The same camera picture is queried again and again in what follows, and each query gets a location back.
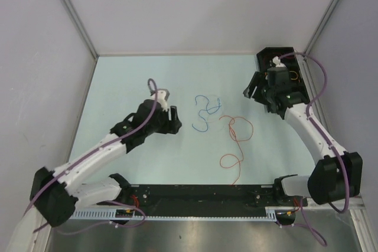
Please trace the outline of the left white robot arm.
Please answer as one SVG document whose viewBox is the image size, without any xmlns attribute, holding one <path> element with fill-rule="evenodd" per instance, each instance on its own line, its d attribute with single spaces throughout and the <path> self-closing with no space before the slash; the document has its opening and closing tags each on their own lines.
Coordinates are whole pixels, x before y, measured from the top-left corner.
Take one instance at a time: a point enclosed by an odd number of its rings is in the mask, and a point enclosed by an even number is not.
<svg viewBox="0 0 378 252">
<path fill-rule="evenodd" d="M 47 225 L 58 227 L 80 207 L 109 201 L 119 205 L 127 203 L 131 191 L 121 175 L 112 174 L 101 185 L 84 185 L 83 181 L 142 145 L 148 136 L 155 133 L 176 135 L 181 126 L 176 106 L 168 105 L 165 99 L 144 100 L 136 112 L 115 124 L 86 153 L 54 169 L 40 168 L 34 174 L 29 208 L 35 208 Z"/>
</svg>

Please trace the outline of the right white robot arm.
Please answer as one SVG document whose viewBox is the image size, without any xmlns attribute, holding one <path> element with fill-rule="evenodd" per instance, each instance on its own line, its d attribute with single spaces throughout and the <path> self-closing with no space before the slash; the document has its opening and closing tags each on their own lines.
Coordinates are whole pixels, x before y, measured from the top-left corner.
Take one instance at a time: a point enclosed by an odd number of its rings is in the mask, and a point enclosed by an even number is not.
<svg viewBox="0 0 378 252">
<path fill-rule="evenodd" d="M 286 67 L 271 67 L 254 73 L 243 95 L 277 114 L 299 135 L 309 150 L 315 168 L 311 175 L 287 175 L 275 179 L 272 198 L 287 205 L 294 196 L 312 198 L 318 204 L 348 201 L 359 195 L 363 160 L 348 152 L 326 131 L 312 112 L 304 84 L 294 83 Z"/>
</svg>

